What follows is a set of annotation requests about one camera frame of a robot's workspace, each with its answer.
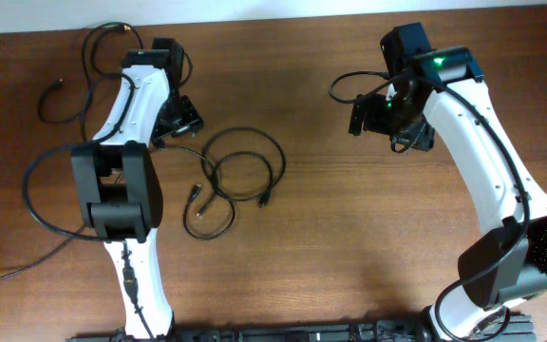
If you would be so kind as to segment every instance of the brown table surface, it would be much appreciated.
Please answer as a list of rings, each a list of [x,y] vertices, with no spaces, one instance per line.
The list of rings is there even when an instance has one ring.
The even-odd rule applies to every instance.
[[[171,143],[200,148],[223,128],[249,125],[278,139],[288,159],[267,208],[240,203],[228,235],[200,242],[185,234],[180,219],[191,185],[205,182],[198,161],[180,152],[153,157],[165,201],[161,277],[180,325],[295,325],[418,312],[457,279],[457,259],[480,233],[443,142],[407,156],[390,152],[385,136],[354,138],[348,134],[351,106],[327,94],[330,81],[344,72],[384,70],[379,40],[413,21],[423,22],[433,47],[470,47],[508,136],[547,192],[547,7],[139,28],[147,46],[155,36],[178,38],[195,65],[182,93],[206,125],[195,138]],[[62,118],[81,107],[85,33],[0,34],[0,274],[62,240],[30,217],[20,183],[40,152],[79,140],[76,123],[42,124],[35,107],[41,91],[61,76],[66,86],[47,100],[46,113]],[[99,63],[114,69],[133,46],[130,35],[108,37]],[[338,91],[351,97],[378,83],[358,78]],[[91,134],[118,84],[99,89]],[[226,138],[212,152],[220,158],[247,146],[279,168],[275,150],[248,134]],[[223,172],[225,186],[237,191],[267,178],[250,159],[231,161]],[[44,216],[76,229],[81,218],[68,156],[37,171],[31,194]],[[192,222],[208,231],[227,211],[219,199],[206,218]],[[547,294],[520,308],[547,339]],[[0,341],[61,341],[123,324],[117,278],[100,243],[73,242],[42,266],[0,282]]]

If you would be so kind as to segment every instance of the tabletop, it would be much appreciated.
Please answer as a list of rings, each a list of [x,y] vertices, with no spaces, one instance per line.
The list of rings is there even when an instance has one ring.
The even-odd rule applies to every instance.
[[[427,153],[394,154],[386,136],[348,134],[351,106],[328,95],[342,73],[385,70],[379,40],[415,21],[424,24],[433,47],[471,49],[506,133],[547,193],[547,6],[138,28],[147,46],[153,37],[179,40],[195,67],[181,93],[205,126],[196,137],[169,143],[201,149],[224,128],[252,126],[273,136],[288,162],[267,207],[239,203],[229,233],[202,242],[187,236],[181,223],[191,186],[201,182],[209,190],[199,162],[177,151],[153,156],[164,194],[161,278],[179,325],[279,326],[415,313],[458,278],[457,259],[480,233],[443,141],[437,137]],[[20,184],[41,152],[80,139],[77,123],[40,123],[36,104],[62,77],[65,85],[47,99],[45,113],[63,118],[81,108],[86,33],[0,34],[0,274],[63,239],[31,218]],[[112,35],[97,61],[115,70],[135,47],[130,35]],[[358,77],[338,91],[353,97],[380,82]],[[103,124],[118,88],[116,81],[98,89],[89,134]],[[266,155],[278,172],[276,150],[254,135],[224,138],[211,155],[247,148]],[[261,187],[268,177],[249,158],[230,161],[222,172],[235,193]],[[67,229],[80,225],[68,155],[44,162],[30,193],[45,217]],[[208,232],[227,215],[227,203],[217,199],[204,218],[191,222]],[[547,294],[519,308],[547,339]],[[120,288],[101,243],[73,241],[39,267],[0,282],[0,341],[61,341],[123,324]]]

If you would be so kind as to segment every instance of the wooden table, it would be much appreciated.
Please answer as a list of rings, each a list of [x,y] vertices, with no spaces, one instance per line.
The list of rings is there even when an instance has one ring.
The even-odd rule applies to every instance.
[[[418,312],[457,279],[457,258],[479,229],[443,142],[407,156],[391,153],[385,136],[354,138],[351,107],[327,94],[341,73],[384,70],[379,40],[414,21],[423,22],[433,47],[470,47],[508,136],[547,192],[547,7],[139,28],[148,46],[155,36],[176,37],[195,65],[182,93],[206,126],[174,143],[199,148],[223,128],[249,125],[278,139],[288,158],[267,208],[240,203],[228,235],[200,242],[185,234],[180,220],[191,185],[205,181],[198,161],[177,152],[153,157],[165,200],[161,275],[180,325],[376,319]],[[35,107],[41,91],[61,76],[66,86],[47,100],[46,113],[60,118],[81,107],[84,36],[85,30],[0,35],[0,274],[62,240],[29,216],[20,183],[40,152],[79,140],[77,124],[42,124]],[[134,44],[129,36],[108,37],[99,63],[114,69]],[[359,78],[339,92],[350,97],[379,82]],[[89,132],[102,125],[117,87],[99,89]],[[250,135],[225,139],[213,155],[247,145],[279,167],[275,150]],[[263,166],[249,159],[230,162],[224,173],[225,185],[242,191],[266,181]],[[34,175],[35,204],[68,229],[81,221],[75,193],[68,156]],[[219,199],[203,221],[192,221],[207,230],[227,210]],[[547,294],[521,309],[547,339]],[[0,341],[61,341],[123,323],[120,289],[99,243],[73,242],[35,270],[0,282]]]

